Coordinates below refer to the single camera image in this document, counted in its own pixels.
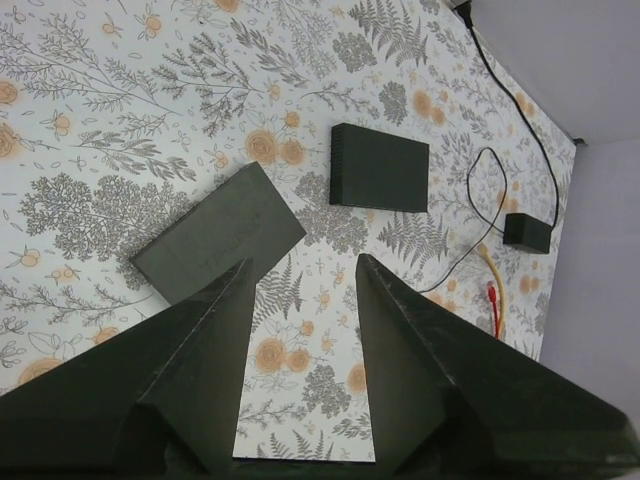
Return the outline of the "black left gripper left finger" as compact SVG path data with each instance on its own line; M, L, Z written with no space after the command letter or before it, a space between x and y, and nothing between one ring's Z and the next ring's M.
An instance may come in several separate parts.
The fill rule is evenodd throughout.
M230 473L255 294L242 260L205 288L1 399L1 471L162 474L176 445Z

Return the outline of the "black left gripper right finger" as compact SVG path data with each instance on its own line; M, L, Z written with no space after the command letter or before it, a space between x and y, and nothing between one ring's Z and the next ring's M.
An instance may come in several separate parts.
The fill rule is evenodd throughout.
M614 479L618 408L414 291L369 254L356 290L377 471L397 479Z

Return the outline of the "black network switch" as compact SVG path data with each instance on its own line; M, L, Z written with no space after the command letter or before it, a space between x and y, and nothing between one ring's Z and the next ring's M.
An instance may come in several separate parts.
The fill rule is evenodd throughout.
M133 255L131 264L174 305L244 259L253 261L261 279L305 235L263 168L251 163Z
M426 213L430 146L341 123L331 128L329 203Z

